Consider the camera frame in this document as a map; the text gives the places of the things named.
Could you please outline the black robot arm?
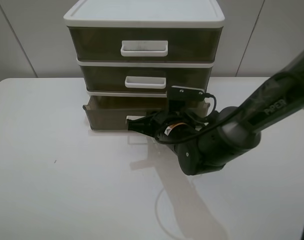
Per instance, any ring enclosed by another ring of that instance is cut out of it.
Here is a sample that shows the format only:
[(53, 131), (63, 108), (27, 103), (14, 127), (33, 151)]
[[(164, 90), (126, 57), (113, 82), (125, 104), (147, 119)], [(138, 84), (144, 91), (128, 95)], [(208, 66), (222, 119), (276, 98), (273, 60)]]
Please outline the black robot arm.
[(166, 145), (188, 176), (216, 172), (255, 148), (264, 129), (304, 108), (304, 51), (238, 107), (200, 117), (188, 105), (211, 98), (210, 93), (173, 86), (166, 95), (163, 110), (128, 120), (128, 130)]

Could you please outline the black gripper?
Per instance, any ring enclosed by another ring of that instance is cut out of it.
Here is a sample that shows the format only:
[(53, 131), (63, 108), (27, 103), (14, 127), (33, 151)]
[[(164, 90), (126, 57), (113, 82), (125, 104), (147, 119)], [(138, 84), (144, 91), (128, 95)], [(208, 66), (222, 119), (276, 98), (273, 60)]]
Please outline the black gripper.
[(189, 114), (181, 112), (153, 113), (152, 117), (128, 120), (128, 130), (153, 137), (163, 145), (181, 144), (196, 138), (198, 124)]

